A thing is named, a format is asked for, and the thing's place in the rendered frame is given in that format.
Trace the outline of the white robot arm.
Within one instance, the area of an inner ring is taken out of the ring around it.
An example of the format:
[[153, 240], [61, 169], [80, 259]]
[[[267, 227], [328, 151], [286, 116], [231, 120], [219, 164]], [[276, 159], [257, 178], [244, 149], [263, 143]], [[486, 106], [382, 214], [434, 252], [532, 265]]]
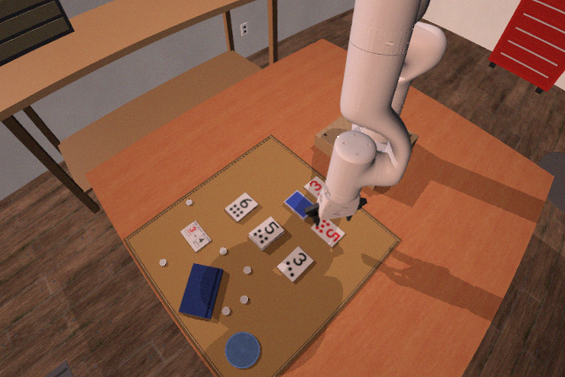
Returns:
[[400, 118], [406, 96], [447, 48], [438, 27], [419, 22], [430, 1], [355, 2], [340, 100], [352, 127], [335, 140], [325, 182], [332, 200], [349, 203], [364, 186], [392, 186], [403, 177], [411, 158]]

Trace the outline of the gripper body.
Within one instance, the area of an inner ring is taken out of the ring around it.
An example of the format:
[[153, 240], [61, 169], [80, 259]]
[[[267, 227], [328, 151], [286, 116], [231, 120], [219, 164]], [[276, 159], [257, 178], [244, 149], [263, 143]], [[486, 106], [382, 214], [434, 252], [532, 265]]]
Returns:
[[317, 199], [317, 203], [319, 202], [320, 205], [319, 217], [321, 220], [341, 218], [354, 215], [357, 212], [360, 202], [360, 194], [352, 202], [340, 203], [331, 200], [329, 194], [325, 193], [325, 187], [327, 186], [324, 185]]

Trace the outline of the dark blue notebook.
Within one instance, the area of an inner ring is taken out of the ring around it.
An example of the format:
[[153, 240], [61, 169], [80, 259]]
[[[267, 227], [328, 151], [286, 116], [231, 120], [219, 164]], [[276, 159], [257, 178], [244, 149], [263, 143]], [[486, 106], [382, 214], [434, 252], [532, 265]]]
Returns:
[[221, 268], [193, 263], [179, 312], [211, 320], [222, 274]]

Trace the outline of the tan card cloth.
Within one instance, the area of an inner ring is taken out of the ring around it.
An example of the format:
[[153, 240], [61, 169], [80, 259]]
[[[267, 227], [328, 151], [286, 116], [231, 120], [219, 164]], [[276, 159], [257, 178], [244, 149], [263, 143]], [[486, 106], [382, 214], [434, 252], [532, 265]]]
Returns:
[[[316, 204], [304, 188], [316, 176], [270, 138], [128, 239], [223, 377], [272, 377], [396, 241], [359, 209], [349, 222], [329, 219], [345, 235], [328, 245], [311, 230], [312, 217], [303, 221], [283, 203], [299, 190]], [[224, 209], [244, 192], [259, 205], [236, 222]], [[248, 233], [270, 216], [285, 233], [261, 251]], [[194, 221], [212, 240], [197, 252], [181, 234]], [[277, 265], [298, 246], [314, 262], [292, 282]], [[161, 259], [167, 261], [163, 267]], [[193, 263], [223, 269], [211, 320], [179, 312]], [[242, 296], [248, 297], [246, 304]], [[222, 313], [225, 306], [228, 315]], [[238, 332], [252, 334], [260, 344], [257, 361], [247, 368], [234, 367], [225, 356], [227, 341]]]
[[[250, 152], [252, 152], [255, 148], [257, 148], [258, 146], [260, 146], [261, 144], [263, 144], [264, 142], [266, 142], [268, 139], [272, 138], [274, 141], [276, 141], [279, 145], [281, 145], [283, 148], [285, 148], [288, 152], [290, 152], [292, 155], [294, 155], [299, 161], [301, 161], [306, 167], [308, 167], [310, 170], [312, 170], [316, 175], [318, 175], [320, 178], [322, 178], [325, 182], [326, 182], [326, 178], [323, 177], [316, 169], [314, 169], [311, 165], [309, 165], [307, 162], [305, 162], [302, 158], [300, 158], [298, 155], [296, 155], [293, 151], [291, 151], [288, 147], [286, 147], [281, 141], [279, 141], [277, 138], [275, 138], [272, 134], [269, 135], [267, 138], [265, 138], [263, 141], [261, 141], [260, 143], [258, 143], [257, 145], [255, 145], [254, 147], [252, 147], [251, 149], [249, 149], [248, 151], [246, 151], [244, 154], [240, 155], [237, 159], [235, 159], [233, 162], [229, 163], [228, 165], [226, 165], [224, 168], [222, 168], [221, 170], [217, 171], [213, 176], [211, 176], [210, 178], [208, 178], [207, 180], [205, 180], [204, 182], [202, 182], [200, 185], [196, 186], [194, 189], [192, 189], [191, 191], [189, 191], [186, 195], [184, 195], [182, 198], [180, 198], [179, 200], [177, 200], [176, 202], [174, 202], [173, 204], [171, 204], [169, 207], [165, 208], [161, 213], [159, 213], [158, 215], [156, 215], [155, 217], [153, 217], [151, 220], [149, 220], [148, 222], [146, 222], [145, 224], [143, 224], [141, 227], [139, 227], [138, 229], [136, 229], [133, 233], [131, 233], [129, 236], [127, 236], [126, 238], [124, 238], [124, 242], [126, 243], [127, 247], [129, 248], [130, 252], [132, 253], [134, 259], [138, 262], [140, 268], [142, 269], [142, 271], [144, 272], [145, 276], [147, 277], [148, 281], [152, 284], [152, 286], [154, 287], [155, 291], [157, 292], [157, 294], [159, 295], [159, 297], [161, 298], [162, 302], [166, 305], [166, 307], [168, 308], [168, 310], [170, 311], [170, 313], [172, 314], [172, 316], [174, 317], [174, 319], [177, 321], [178, 325], [180, 326], [181, 329], [183, 329], [183, 331], [185, 332], [185, 334], [187, 335], [187, 337], [190, 339], [190, 341], [192, 342], [192, 344], [194, 345], [194, 347], [197, 349], [197, 351], [200, 353], [200, 355], [205, 359], [205, 361], [207, 362], [207, 364], [210, 366], [210, 368], [213, 370], [213, 372], [215, 373], [215, 375], [217, 377], [223, 377], [222, 374], [219, 372], [219, 370], [216, 368], [216, 366], [214, 365], [214, 363], [210, 360], [210, 358], [207, 356], [207, 354], [202, 350], [202, 348], [200, 347], [200, 345], [197, 343], [197, 341], [194, 339], [194, 337], [192, 336], [192, 334], [190, 333], [190, 331], [187, 329], [187, 327], [184, 325], [184, 323], [180, 320], [180, 318], [178, 317], [177, 313], [174, 311], [174, 309], [172, 308], [172, 306], [170, 305], [170, 303], [168, 302], [168, 300], [164, 297], [164, 295], [162, 294], [161, 290], [159, 289], [159, 287], [156, 285], [156, 283], [154, 282], [153, 278], [151, 277], [151, 275], [148, 273], [147, 269], [145, 268], [145, 266], [143, 265], [143, 263], [141, 262], [139, 256], [137, 255], [137, 253], [134, 251], [134, 249], [132, 248], [130, 242], [128, 241], [129, 238], [133, 237], [135, 234], [137, 234], [139, 231], [143, 230], [145, 227], [148, 226], [148, 224], [150, 224], [151, 222], [153, 222], [154, 220], [156, 220], [158, 217], [160, 217], [161, 215], [163, 215], [164, 213], [166, 213], [167, 211], [169, 211], [171, 208], [173, 208], [176, 204], [178, 204], [180, 201], [184, 200], [186, 197], [188, 197], [189, 195], [191, 195], [193, 192], [197, 191], [199, 188], [201, 188], [201, 186], [203, 186], [204, 184], [206, 184], [207, 182], [209, 182], [211, 179], [213, 179], [214, 177], [218, 176], [220, 173], [222, 173], [223, 171], [225, 171], [228, 167], [230, 167], [232, 164], [234, 164], [235, 162], [239, 161], [241, 158], [243, 158], [244, 156], [248, 155]], [[337, 309], [327, 318], [327, 320], [313, 333], [313, 335], [290, 357], [290, 359], [272, 376], [272, 377], [279, 377], [287, 368], [288, 366], [311, 344], [311, 342], [324, 330], [324, 328], [334, 319], [334, 317], [342, 311], [342, 309], [350, 302], [350, 300], [357, 294], [357, 292], [362, 288], [362, 286], [368, 281], [368, 279], [373, 275], [373, 273], [378, 269], [378, 267], [382, 264], [382, 262], [391, 254], [391, 252], [395, 249], [395, 247], [398, 245], [398, 243], [401, 241], [401, 239], [395, 234], [393, 233], [390, 229], [388, 229], [385, 225], [383, 225], [381, 222], [379, 222], [375, 217], [373, 217], [371, 214], [369, 214], [366, 210], [364, 210], [363, 208], [360, 208], [360, 210], [365, 213], [368, 217], [370, 217], [373, 221], [375, 221], [378, 225], [380, 225], [387, 233], [389, 233], [392, 237], [394, 237], [396, 239], [396, 241], [394, 242], [394, 244], [392, 244], [390, 246], [390, 248], [386, 251], [386, 253], [381, 257], [381, 259], [376, 263], [376, 265], [371, 269], [371, 271], [365, 276], [365, 278], [359, 283], [359, 285], [353, 290], [353, 292], [337, 307]]]

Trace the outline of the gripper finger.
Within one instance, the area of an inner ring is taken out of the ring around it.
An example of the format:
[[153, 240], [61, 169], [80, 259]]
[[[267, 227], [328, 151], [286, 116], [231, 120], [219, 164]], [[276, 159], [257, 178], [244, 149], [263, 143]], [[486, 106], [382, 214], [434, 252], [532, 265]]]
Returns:
[[[360, 198], [360, 202], [359, 202], [359, 206], [358, 206], [358, 210], [360, 208], [362, 208], [362, 206], [364, 206], [367, 203], [366, 198]], [[352, 215], [351, 216], [346, 216], [347, 221], [350, 221]]]
[[319, 224], [320, 224], [320, 217], [319, 217], [319, 213], [318, 213], [319, 210], [317, 210], [317, 209], [319, 209], [319, 207], [320, 207], [320, 205], [319, 205], [319, 202], [318, 202], [316, 204], [313, 204], [309, 207], [304, 208], [305, 214], [309, 215], [309, 217], [312, 217], [313, 223], [316, 224], [316, 227], [318, 227]]

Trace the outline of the blue round disc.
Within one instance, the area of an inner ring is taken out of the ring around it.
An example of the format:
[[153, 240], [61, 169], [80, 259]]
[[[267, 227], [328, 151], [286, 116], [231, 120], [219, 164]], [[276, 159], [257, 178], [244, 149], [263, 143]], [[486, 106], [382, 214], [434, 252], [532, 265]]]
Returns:
[[238, 332], [231, 336], [225, 345], [225, 356], [236, 368], [252, 366], [260, 355], [260, 344], [255, 336]]

